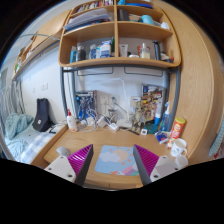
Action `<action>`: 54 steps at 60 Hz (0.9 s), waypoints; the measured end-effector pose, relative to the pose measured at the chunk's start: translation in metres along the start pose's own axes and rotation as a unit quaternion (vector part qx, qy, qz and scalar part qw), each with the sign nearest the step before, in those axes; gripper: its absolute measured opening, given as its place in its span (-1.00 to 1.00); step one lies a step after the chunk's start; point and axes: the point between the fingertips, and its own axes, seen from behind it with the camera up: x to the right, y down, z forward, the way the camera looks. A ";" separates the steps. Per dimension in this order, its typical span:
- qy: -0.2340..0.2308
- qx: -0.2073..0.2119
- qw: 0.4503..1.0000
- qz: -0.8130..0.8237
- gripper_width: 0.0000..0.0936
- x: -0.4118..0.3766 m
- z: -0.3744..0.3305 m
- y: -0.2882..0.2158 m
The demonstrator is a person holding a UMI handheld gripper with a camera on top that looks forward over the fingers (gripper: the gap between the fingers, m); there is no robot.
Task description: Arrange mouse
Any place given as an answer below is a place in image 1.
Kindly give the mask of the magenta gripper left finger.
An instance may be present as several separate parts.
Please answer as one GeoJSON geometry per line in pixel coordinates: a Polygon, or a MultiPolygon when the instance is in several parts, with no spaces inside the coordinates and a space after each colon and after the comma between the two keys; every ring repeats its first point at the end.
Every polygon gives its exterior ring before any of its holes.
{"type": "Polygon", "coordinates": [[[92,157],[92,144],[74,152],[68,157],[68,161],[76,174],[76,185],[82,186],[84,184],[92,157]]]}

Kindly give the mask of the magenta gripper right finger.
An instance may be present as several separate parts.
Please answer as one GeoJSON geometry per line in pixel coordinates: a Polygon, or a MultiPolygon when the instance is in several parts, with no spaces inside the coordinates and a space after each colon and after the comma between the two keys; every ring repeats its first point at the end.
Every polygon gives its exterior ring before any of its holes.
{"type": "Polygon", "coordinates": [[[150,175],[157,164],[159,157],[139,145],[134,145],[133,155],[143,185],[151,183],[150,175]]]}

